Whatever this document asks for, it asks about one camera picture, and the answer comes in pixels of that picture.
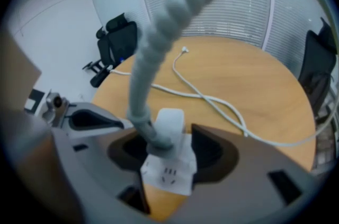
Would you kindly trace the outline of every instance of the black slot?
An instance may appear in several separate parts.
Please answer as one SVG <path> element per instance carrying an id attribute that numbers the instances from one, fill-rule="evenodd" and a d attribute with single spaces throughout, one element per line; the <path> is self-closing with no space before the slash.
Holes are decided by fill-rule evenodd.
<path id="1" fill-rule="evenodd" d="M 269 172 L 267 175 L 286 205 L 301 195 L 302 192 L 284 171 Z"/>
<path id="2" fill-rule="evenodd" d="M 122 148 L 128 155 L 139 160 L 142 165 L 147 157 L 146 146 L 147 143 L 144 138 L 141 135 L 136 135 L 134 138 L 125 142 Z"/>
<path id="3" fill-rule="evenodd" d="M 121 192 L 118 199 L 144 214 L 150 214 L 140 173 L 138 173 L 136 184 Z"/>
<path id="4" fill-rule="evenodd" d="M 109 127 L 119 127 L 123 129 L 121 121 L 110 120 L 91 110 L 78 110 L 74 112 L 69 119 L 69 126 L 77 131 Z"/>
<path id="5" fill-rule="evenodd" d="M 196 124 L 192 124 L 192 149 L 198 168 L 193 185 L 221 181 L 234 170 L 239 160 L 239 152 L 231 142 Z"/>
<path id="6" fill-rule="evenodd" d="M 79 145 L 73 146 L 73 149 L 74 149 L 75 151 L 81 151 L 81 150 L 88 149 L 88 146 L 85 145 L 85 144 L 79 144 Z"/>

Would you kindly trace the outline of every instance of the black office chair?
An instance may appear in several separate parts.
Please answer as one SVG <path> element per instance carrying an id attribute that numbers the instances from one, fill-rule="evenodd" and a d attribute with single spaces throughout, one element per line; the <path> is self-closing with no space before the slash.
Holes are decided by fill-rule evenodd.
<path id="1" fill-rule="evenodd" d="M 331 73 L 336 64 L 336 48 L 330 26 L 323 21 L 323 27 L 317 35 L 309 30 L 306 35 L 305 55 L 302 63 L 299 83 L 302 85 L 313 110 L 314 116 L 326 98 L 331 85 Z M 323 123 L 327 117 L 318 118 Z"/>
<path id="2" fill-rule="evenodd" d="M 137 47 L 137 25 L 135 22 L 128 22 L 124 13 L 110 20 L 106 30 L 107 33 L 101 27 L 96 33 L 101 59 L 83 67 L 84 70 L 90 69 L 96 73 L 90 81 L 93 87 L 99 87 L 105 80 L 109 74 L 108 67 L 116 68 L 132 56 Z"/>

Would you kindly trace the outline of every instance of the gray flexible hose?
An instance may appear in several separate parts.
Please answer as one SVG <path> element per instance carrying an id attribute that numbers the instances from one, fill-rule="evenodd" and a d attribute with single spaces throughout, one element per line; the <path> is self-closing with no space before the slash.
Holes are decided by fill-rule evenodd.
<path id="1" fill-rule="evenodd" d="M 202 8 L 212 0 L 165 0 L 156 12 L 152 24 L 145 30 L 132 67 L 129 93 L 128 119 L 136 130 L 151 145 L 167 149 L 172 146 L 170 137 L 156 133 L 152 127 L 150 109 L 146 105 L 151 84 L 165 55 L 172 48 L 173 42 L 181 36 L 181 32 L 200 13 Z M 333 0 L 318 0 L 323 7 L 334 32 L 338 49 L 339 22 L 337 8 Z M 335 107 L 326 122 L 317 130 L 320 133 L 331 121 L 339 102 L 339 94 Z"/>

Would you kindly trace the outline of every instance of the white cable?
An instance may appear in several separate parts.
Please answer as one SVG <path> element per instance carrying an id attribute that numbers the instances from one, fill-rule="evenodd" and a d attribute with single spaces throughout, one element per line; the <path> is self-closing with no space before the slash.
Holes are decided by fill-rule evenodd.
<path id="1" fill-rule="evenodd" d="M 110 70 L 110 73 L 115 73 L 115 74 L 119 74 L 119 75 L 131 75 L 130 73 L 124 73 L 122 71 L 119 71 L 119 70 Z M 161 91 L 165 91 L 165 92 L 168 92 L 168 93 L 171 93 L 171 94 L 174 94 L 174 95 L 178 95 L 178 96 L 182 96 L 182 97 L 189 97 L 189 98 L 202 98 L 199 94 L 191 94 L 191 93 L 185 93 L 185 92 L 180 92 L 180 91 L 175 91 L 173 89 L 170 89 L 170 88 L 167 88 L 167 87 L 164 87 L 164 86 L 160 86 L 160 85 L 157 85 L 157 84 L 151 84 L 151 86 L 153 88 L 156 88 L 158 90 L 161 90 Z M 209 100 L 211 101 L 214 101 L 214 102 L 217 102 L 217 103 L 221 103 L 225 106 L 227 106 L 228 108 L 230 108 L 233 113 L 238 117 L 242 127 L 244 129 L 247 129 L 246 127 L 246 123 L 245 123 L 245 120 L 243 118 L 243 116 L 241 115 L 241 113 L 233 106 L 231 105 L 230 103 L 222 100 L 222 99 L 219 99 L 219 98 L 216 98 L 216 97 L 213 97 L 213 96 L 205 96 L 206 98 L 208 98 Z M 242 130 L 243 131 L 243 134 L 244 136 L 248 137 L 248 134 L 246 133 L 246 131 Z"/>
<path id="2" fill-rule="evenodd" d="M 221 100 L 219 98 L 213 97 L 213 96 L 206 96 L 203 95 L 194 85 L 192 85 L 189 81 L 187 81 L 176 69 L 175 69 L 175 63 L 176 61 L 185 53 L 185 52 L 189 52 L 187 50 L 186 47 L 182 48 L 182 51 L 180 52 L 180 54 L 174 59 L 173 64 L 172 64 L 172 70 L 174 71 L 174 73 L 182 80 L 184 81 L 190 88 L 192 88 L 197 94 L 191 94 L 191 93 L 185 93 L 185 92 L 179 92 L 179 91 L 175 91 L 173 89 L 164 87 L 164 86 L 160 86 L 157 84 L 152 84 L 151 86 L 154 88 L 157 88 L 159 90 L 168 92 L 168 93 L 172 93 L 174 95 L 178 95 L 178 96 L 182 96 L 182 97 L 191 97 L 191 98 L 202 98 L 204 99 L 207 103 L 209 103 L 223 118 L 225 118 L 227 121 L 229 121 L 230 123 L 232 123 L 234 126 L 238 127 L 239 129 L 241 129 L 241 131 L 244 133 L 244 136 L 250 136 L 254 139 L 257 139 L 261 142 L 267 143 L 269 145 L 272 146 L 280 146 L 280 147 L 292 147 L 292 146 L 297 146 L 300 144 L 303 144 L 311 139 L 313 139 L 314 137 L 316 137 L 318 134 L 321 133 L 321 131 L 317 131 L 315 134 L 313 134 L 312 136 L 303 139 L 299 142 L 295 142 L 295 143 L 279 143 L 279 142 L 274 142 L 274 141 L 269 141 L 269 140 L 265 140 L 262 139 L 261 137 L 255 135 L 254 133 L 250 132 L 247 127 L 246 127 L 246 123 L 244 118 L 242 117 L 242 115 L 240 114 L 240 112 L 230 103 Z M 119 75 L 131 75 L 130 73 L 124 73 L 122 71 L 118 71 L 118 70 L 111 70 L 111 73 L 115 73 L 115 74 L 119 74 Z M 231 117 L 229 117 L 228 115 L 226 115 L 220 108 L 218 108 L 218 106 L 216 106 L 214 104 L 214 102 L 218 102 L 221 103 L 225 106 L 227 106 L 228 108 L 230 108 L 238 117 L 239 121 L 241 122 L 241 124 L 239 124 L 238 122 L 236 122 L 235 120 L 233 120 Z"/>
<path id="3" fill-rule="evenodd" d="M 205 95 L 203 95 L 195 86 L 193 86 L 190 82 L 188 82 L 176 69 L 175 69 L 175 63 L 176 61 L 179 59 L 179 57 L 181 55 L 183 55 L 184 52 L 181 52 L 173 61 L 173 66 L 172 69 L 175 72 L 175 74 L 182 80 L 184 81 L 190 88 L 192 88 L 196 93 L 198 93 L 206 102 L 208 102 L 221 116 L 223 116 L 226 120 L 228 120 L 230 123 L 232 123 L 234 126 L 238 127 L 239 129 L 241 129 L 244 133 L 248 134 L 250 137 L 257 139 L 261 142 L 267 143 L 269 145 L 272 146 L 280 146 L 280 147 L 292 147 L 292 146 L 297 146 L 300 144 L 303 144 L 311 139 L 313 139 L 314 137 L 316 137 L 318 134 L 320 134 L 320 131 L 317 131 L 314 135 L 305 138 L 299 142 L 295 142 L 295 143 L 279 143 L 279 142 L 274 142 L 274 141 L 269 141 L 269 140 L 265 140 L 262 139 L 261 137 L 258 137 L 257 135 L 253 134 L 252 132 L 250 132 L 246 127 L 243 127 L 242 125 L 240 125 L 238 122 L 234 121 L 232 118 L 230 118 L 228 115 L 226 115 L 220 108 L 218 108 L 214 102 L 212 102 L 209 98 L 207 98 Z"/>

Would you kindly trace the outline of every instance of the round table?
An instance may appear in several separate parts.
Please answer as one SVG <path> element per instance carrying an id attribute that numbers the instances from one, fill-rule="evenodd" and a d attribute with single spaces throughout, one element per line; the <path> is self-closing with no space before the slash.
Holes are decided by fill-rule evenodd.
<path id="1" fill-rule="evenodd" d="M 194 93 L 172 71 L 174 58 L 183 46 L 189 49 L 176 63 L 176 69 L 203 94 L 231 103 L 242 114 L 254 134 L 276 142 L 291 143 L 315 132 L 309 101 L 294 75 L 277 59 L 261 49 L 241 41 L 220 37 L 182 37 L 167 54 L 155 84 L 177 91 Z M 134 56 L 116 69 L 131 72 Z M 98 88 L 93 103 L 125 118 L 128 108 L 129 76 L 110 74 Z M 242 132 L 220 116 L 202 99 L 180 97 L 152 88 L 147 100 L 155 120 L 161 108 L 184 110 L 187 132 L 191 124 Z M 236 116 L 218 106 L 230 117 Z M 315 155 L 315 139 L 295 147 L 278 147 L 299 165 L 310 171 Z M 168 193 L 144 185 L 151 209 L 150 217 L 164 220 L 186 196 Z"/>

